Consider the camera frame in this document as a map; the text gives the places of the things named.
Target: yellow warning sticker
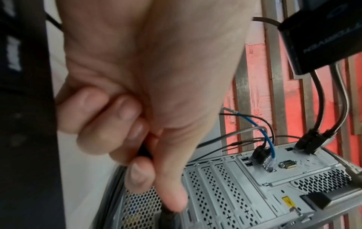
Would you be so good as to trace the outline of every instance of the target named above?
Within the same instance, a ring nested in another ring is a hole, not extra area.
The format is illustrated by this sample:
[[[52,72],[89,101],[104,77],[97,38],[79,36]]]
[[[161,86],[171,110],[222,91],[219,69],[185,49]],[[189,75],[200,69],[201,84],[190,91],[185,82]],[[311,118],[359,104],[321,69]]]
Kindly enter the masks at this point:
[[[287,204],[287,206],[288,206],[289,208],[291,208],[291,207],[297,207],[297,206],[295,205],[295,203],[294,203],[288,196],[283,197],[282,199],[283,199],[283,201]]]

